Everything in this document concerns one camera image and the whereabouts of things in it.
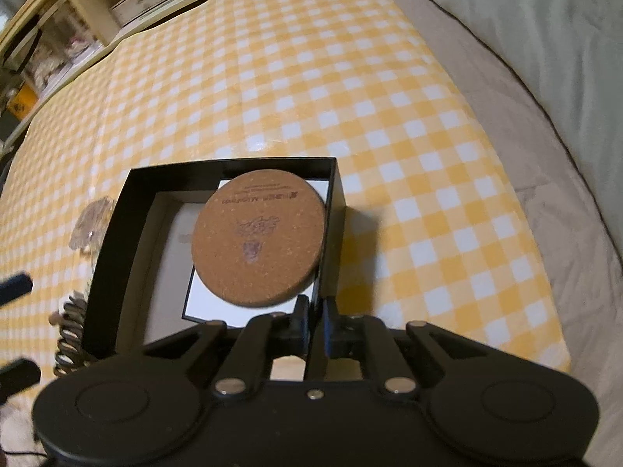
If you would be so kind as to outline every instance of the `open black box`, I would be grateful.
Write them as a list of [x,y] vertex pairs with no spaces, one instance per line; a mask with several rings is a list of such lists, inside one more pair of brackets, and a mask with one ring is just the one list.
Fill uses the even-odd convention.
[[[120,330],[139,329],[133,322],[137,311],[144,308],[141,303],[157,258],[157,241],[166,228],[166,204],[205,203],[220,181],[258,169],[280,169],[306,181],[328,181],[325,238],[317,286],[310,297],[312,313],[323,298],[335,296],[346,209],[335,158],[227,159],[132,169],[114,208],[93,276],[82,341],[87,353],[105,358],[136,347],[120,343],[118,337]],[[185,296],[171,300],[183,302]]]

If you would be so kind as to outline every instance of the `circular pad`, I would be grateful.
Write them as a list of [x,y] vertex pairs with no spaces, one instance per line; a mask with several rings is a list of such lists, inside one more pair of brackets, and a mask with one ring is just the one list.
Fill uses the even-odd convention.
[[201,281],[226,302],[247,307],[293,297],[318,263],[325,206],[306,181],[255,170],[216,191],[192,234]]
[[138,465],[176,447],[201,411],[173,360],[113,358],[46,386],[33,422],[46,449],[71,465]]
[[598,413],[579,382],[528,362],[514,369],[486,358],[464,365],[435,386],[429,401],[445,439],[496,464],[553,463],[583,454]]

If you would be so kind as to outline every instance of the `round cork coaster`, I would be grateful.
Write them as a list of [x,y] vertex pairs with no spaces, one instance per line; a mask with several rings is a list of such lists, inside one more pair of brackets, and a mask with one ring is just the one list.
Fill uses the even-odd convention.
[[264,307],[294,297],[318,263],[325,205],[306,181],[255,170],[216,191],[192,234],[201,281],[226,302]]

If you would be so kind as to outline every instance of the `metal screw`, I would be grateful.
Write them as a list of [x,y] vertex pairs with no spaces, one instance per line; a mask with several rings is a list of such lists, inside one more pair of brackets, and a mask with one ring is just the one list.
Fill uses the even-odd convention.
[[409,321],[409,323],[407,324],[412,328],[420,328],[420,327],[426,326],[428,323],[422,320],[413,320],[413,321]]
[[238,395],[247,389],[247,385],[238,377],[227,377],[217,381],[214,389],[221,395]]
[[410,393],[415,390],[415,387],[415,381],[408,377],[392,377],[385,381],[385,389],[396,395]]
[[320,400],[325,396],[325,392],[322,390],[309,390],[307,392],[307,398],[310,400]]

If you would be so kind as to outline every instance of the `gingham tablecloth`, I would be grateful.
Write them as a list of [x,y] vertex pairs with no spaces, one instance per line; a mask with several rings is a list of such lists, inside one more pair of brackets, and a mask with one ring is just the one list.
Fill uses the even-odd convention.
[[[347,197],[338,303],[423,319],[565,369],[532,233],[463,97],[392,0],[210,0],[125,40],[33,121],[0,200],[0,357],[52,376],[48,314],[89,278],[68,248],[132,167],[336,156]],[[34,392],[26,395],[32,398]]]

